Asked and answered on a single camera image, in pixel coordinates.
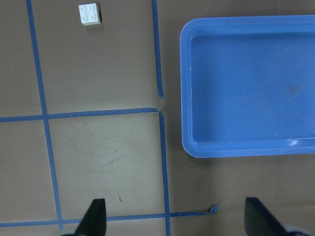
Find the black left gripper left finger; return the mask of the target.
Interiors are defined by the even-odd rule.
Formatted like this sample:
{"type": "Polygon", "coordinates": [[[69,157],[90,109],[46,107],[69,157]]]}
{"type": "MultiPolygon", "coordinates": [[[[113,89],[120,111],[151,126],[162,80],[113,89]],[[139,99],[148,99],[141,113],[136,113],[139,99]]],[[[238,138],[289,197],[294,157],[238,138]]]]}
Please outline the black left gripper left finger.
{"type": "Polygon", "coordinates": [[[76,228],[75,236],[104,236],[107,229],[105,199],[94,199],[82,221],[76,228]]]}

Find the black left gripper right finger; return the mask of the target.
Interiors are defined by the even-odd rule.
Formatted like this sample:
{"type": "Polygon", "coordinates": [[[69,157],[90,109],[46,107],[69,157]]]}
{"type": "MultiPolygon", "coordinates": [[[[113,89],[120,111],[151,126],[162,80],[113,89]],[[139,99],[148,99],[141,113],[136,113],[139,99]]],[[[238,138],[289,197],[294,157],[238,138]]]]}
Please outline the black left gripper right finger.
{"type": "Polygon", "coordinates": [[[255,197],[245,200],[245,231],[248,236],[286,236],[283,225],[255,197]]]}

